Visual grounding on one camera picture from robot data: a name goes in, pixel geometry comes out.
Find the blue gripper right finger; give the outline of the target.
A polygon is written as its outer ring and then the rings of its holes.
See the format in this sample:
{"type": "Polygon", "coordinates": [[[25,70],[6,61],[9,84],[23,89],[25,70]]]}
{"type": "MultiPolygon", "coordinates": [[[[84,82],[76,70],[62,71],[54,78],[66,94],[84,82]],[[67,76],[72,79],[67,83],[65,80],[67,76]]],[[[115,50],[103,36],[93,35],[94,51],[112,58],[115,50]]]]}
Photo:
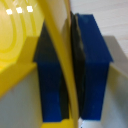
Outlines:
{"type": "Polygon", "coordinates": [[[100,120],[113,58],[93,15],[71,15],[71,44],[79,116],[100,120]]]}

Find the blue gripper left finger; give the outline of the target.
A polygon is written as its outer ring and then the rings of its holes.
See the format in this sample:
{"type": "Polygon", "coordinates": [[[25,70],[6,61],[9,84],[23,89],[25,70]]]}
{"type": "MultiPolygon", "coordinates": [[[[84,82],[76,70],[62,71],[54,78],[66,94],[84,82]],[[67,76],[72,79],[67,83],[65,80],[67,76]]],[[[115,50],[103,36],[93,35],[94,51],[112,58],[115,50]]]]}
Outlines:
{"type": "Polygon", "coordinates": [[[38,66],[43,121],[60,122],[68,119],[66,83],[46,25],[42,27],[34,61],[38,66]]]}

